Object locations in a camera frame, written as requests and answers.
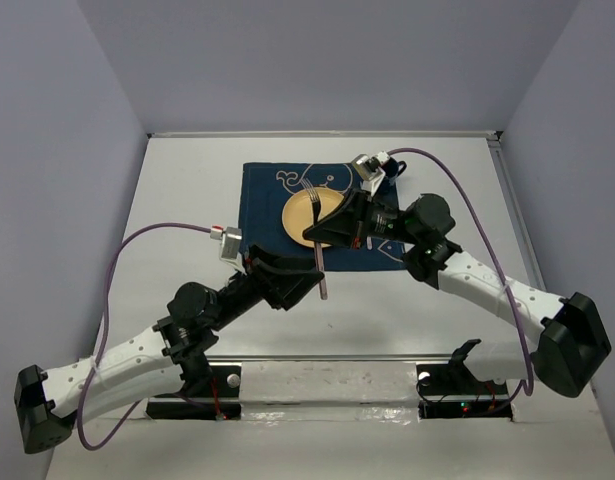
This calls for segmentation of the yellow plate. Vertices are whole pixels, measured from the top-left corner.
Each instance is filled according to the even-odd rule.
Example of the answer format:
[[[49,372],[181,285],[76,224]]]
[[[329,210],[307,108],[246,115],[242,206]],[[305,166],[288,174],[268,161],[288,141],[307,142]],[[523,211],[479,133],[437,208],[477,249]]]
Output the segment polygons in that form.
[[[338,191],[325,187],[316,187],[315,191],[321,203],[319,219],[333,212],[344,199]],[[282,225],[295,243],[310,249],[314,247],[314,242],[305,240],[302,235],[307,227],[313,225],[312,205],[307,191],[292,195],[285,203],[282,210]]]

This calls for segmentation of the dark blue cloth placemat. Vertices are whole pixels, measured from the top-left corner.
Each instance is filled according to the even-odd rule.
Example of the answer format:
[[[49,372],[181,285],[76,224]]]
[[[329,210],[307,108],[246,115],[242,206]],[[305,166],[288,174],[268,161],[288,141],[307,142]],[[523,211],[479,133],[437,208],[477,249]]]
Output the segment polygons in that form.
[[[243,166],[238,227],[241,248],[257,244],[264,250],[289,257],[311,257],[313,249],[299,245],[282,225],[282,210],[289,198],[302,190],[301,178],[315,187],[345,194],[361,185],[354,169],[342,163],[250,162]],[[404,245],[375,237],[360,250],[323,248],[324,268],[331,272],[397,271],[404,268]]]

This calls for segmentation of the dark blue cup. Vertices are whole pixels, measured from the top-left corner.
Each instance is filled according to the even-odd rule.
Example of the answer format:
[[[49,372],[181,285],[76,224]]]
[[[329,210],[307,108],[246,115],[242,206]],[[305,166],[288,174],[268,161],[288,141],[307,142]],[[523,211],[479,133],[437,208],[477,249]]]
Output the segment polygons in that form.
[[[398,177],[407,169],[407,164],[405,161],[397,161],[393,157],[389,157],[382,164],[382,169],[385,172],[387,182],[393,185]]]

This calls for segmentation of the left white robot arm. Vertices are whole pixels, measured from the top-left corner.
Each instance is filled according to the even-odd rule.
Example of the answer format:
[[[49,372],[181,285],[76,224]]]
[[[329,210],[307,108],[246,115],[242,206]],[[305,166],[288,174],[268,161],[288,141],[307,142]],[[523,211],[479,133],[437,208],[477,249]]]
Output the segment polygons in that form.
[[[223,288],[183,284],[164,318],[101,356],[22,369],[14,405],[24,452],[50,450],[78,426],[144,398],[200,394],[214,377],[206,352],[220,330],[260,302],[293,308],[323,278],[312,257],[285,257],[252,245]]]

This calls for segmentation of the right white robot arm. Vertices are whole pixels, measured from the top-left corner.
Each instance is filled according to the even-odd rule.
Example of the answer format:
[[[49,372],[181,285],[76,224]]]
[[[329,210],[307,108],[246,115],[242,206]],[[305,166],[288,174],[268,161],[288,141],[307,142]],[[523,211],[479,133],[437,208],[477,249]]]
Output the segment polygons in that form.
[[[369,237],[409,244],[402,261],[415,280],[515,327],[527,376],[564,397],[579,396],[611,352],[594,301],[579,292],[568,298],[547,293],[488,267],[448,239],[454,225],[439,195],[423,194],[398,210],[353,190],[303,236],[349,249],[361,248]]]

